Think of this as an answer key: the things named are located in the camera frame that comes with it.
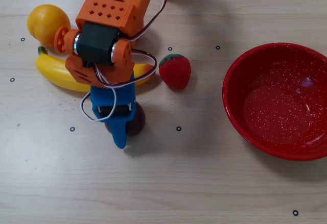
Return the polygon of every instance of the red bowl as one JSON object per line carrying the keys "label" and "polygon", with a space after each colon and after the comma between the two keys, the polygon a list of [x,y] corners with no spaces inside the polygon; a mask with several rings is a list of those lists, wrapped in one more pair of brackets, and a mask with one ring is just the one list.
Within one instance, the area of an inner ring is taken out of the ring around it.
{"label": "red bowl", "polygon": [[297,44],[258,46],[223,84],[230,122],[252,145],[288,160],[327,156],[327,58]]}

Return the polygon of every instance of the yellow banana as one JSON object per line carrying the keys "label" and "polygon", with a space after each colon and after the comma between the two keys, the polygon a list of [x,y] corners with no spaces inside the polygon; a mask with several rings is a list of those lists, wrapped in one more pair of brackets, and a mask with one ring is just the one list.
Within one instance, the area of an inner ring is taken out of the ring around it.
{"label": "yellow banana", "polygon": [[[89,92],[90,86],[77,83],[71,73],[65,67],[65,61],[58,58],[49,56],[46,49],[43,46],[38,48],[39,56],[36,59],[36,67],[39,72],[46,77],[50,82],[68,90],[74,90],[79,92]],[[153,66],[150,64],[135,64],[134,65],[134,77],[138,78],[141,75],[147,73]],[[151,77],[145,80],[136,82],[137,85],[141,85],[147,82]]]}

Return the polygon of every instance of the toy orange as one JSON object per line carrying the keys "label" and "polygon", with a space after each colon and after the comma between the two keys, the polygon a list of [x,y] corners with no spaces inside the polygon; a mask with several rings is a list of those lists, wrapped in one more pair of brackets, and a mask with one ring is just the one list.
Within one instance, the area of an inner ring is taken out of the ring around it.
{"label": "toy orange", "polygon": [[71,23],[66,13],[54,5],[36,7],[27,20],[30,34],[48,46],[54,46],[56,31],[60,27],[66,27],[70,30]]}

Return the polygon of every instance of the strawberry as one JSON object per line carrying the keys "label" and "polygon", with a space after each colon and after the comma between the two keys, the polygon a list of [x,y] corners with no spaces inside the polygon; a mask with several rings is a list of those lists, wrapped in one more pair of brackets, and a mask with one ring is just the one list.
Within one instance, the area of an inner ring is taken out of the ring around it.
{"label": "strawberry", "polygon": [[180,54],[167,55],[159,64],[159,73],[169,87],[183,90],[191,76],[190,61]]}

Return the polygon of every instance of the orange 3d printed part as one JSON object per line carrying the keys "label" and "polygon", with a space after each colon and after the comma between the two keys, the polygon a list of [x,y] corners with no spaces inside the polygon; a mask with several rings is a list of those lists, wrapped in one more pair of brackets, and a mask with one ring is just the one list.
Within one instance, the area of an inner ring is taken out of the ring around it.
{"label": "orange 3d printed part", "polygon": [[86,0],[76,18],[78,30],[57,31],[55,48],[69,53],[65,66],[77,82],[104,87],[95,74],[94,64],[109,83],[130,80],[134,67],[132,47],[140,35],[134,36],[143,30],[149,2]]}

